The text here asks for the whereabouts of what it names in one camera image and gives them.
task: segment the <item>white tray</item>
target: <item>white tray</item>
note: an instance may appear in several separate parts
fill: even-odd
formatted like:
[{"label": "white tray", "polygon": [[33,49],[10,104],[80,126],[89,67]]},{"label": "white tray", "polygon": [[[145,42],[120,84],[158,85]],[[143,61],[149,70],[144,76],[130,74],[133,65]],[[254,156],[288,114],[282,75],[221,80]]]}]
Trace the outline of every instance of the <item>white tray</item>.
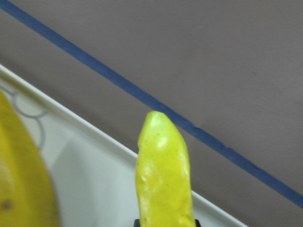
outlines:
[{"label": "white tray", "polygon": [[[41,150],[62,227],[133,227],[137,155],[1,65],[0,89]],[[195,192],[193,203],[202,227],[246,226]]]}]

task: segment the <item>yellow fruit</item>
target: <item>yellow fruit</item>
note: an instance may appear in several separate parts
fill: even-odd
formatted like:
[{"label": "yellow fruit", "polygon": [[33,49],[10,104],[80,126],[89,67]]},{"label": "yellow fruit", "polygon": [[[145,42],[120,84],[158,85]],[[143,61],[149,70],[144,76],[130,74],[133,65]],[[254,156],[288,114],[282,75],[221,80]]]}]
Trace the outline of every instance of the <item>yellow fruit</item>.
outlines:
[{"label": "yellow fruit", "polygon": [[0,91],[0,227],[58,227],[58,216],[39,151]]},{"label": "yellow fruit", "polygon": [[147,114],[138,140],[141,227],[195,227],[186,144],[169,118]]}]

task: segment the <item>blue tape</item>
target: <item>blue tape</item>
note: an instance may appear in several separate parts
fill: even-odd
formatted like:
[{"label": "blue tape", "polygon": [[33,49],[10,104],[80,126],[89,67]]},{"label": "blue tape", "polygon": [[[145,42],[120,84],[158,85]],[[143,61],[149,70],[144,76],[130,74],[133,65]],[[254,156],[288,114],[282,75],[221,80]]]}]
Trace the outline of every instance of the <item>blue tape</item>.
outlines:
[{"label": "blue tape", "polygon": [[54,43],[61,49],[65,50],[74,58],[78,59],[101,76],[107,78],[115,85],[119,86],[124,91],[128,92],[150,108],[161,111],[165,113],[176,125],[187,131],[189,134],[193,135],[199,139],[204,144],[208,145],[215,151],[219,152],[221,155],[232,161],[234,164],[245,170],[246,172],[253,175],[255,178],[259,179],[263,183],[267,184],[269,187],[285,196],[287,199],[292,201],[294,204],[303,208],[303,196],[282,183],[281,181],[274,178],[272,175],[265,172],[263,169],[258,168],[252,162],[238,154],[231,148],[224,146],[215,137],[209,135],[207,132],[200,128],[196,128],[192,122],[175,112],[174,110],[167,107],[165,104],[149,95],[139,87],[137,87],[132,82],[128,81],[76,45],[72,44],[58,33],[54,32],[17,6],[6,0],[0,0],[0,8],[5,12],[13,16],[15,19],[19,20],[29,28],[36,31],[38,34],[42,35],[44,38],[48,39],[50,42]]}]

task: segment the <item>glossy yellow surface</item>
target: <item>glossy yellow surface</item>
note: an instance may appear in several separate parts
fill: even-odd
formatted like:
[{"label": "glossy yellow surface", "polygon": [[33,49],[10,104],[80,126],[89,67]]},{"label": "glossy yellow surface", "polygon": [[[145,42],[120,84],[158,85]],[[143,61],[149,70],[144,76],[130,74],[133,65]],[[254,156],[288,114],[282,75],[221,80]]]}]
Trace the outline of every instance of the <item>glossy yellow surface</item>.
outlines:
[{"label": "glossy yellow surface", "polygon": [[0,90],[0,227],[58,227],[51,180],[39,151]]},{"label": "glossy yellow surface", "polygon": [[177,128],[165,114],[150,112],[138,146],[141,227],[195,227],[187,147]]}]

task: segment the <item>decorative swirl pattern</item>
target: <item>decorative swirl pattern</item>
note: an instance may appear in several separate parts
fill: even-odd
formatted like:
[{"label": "decorative swirl pattern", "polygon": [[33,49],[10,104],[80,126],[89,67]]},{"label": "decorative swirl pattern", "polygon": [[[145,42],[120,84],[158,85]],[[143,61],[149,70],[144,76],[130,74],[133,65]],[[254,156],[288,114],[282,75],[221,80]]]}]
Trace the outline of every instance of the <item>decorative swirl pattern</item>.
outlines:
[{"label": "decorative swirl pattern", "polygon": [[14,109],[17,111],[18,114],[20,114],[21,116],[23,117],[26,117],[28,119],[32,119],[34,121],[36,121],[37,125],[38,125],[38,128],[39,128],[39,135],[40,135],[40,140],[38,142],[38,149],[40,151],[42,151],[44,145],[45,145],[45,139],[46,139],[46,134],[45,134],[45,129],[42,125],[42,122],[41,122],[41,118],[44,117],[46,114],[47,114],[47,111],[42,111],[42,113],[40,114],[37,114],[37,115],[30,115],[30,114],[27,114],[25,113],[24,111],[22,111],[18,104],[17,104],[17,97],[19,95],[19,92],[17,91],[10,91],[8,90],[7,88],[5,88],[4,86],[0,85],[0,89],[7,93],[9,96],[11,96],[11,104],[13,105]]}]

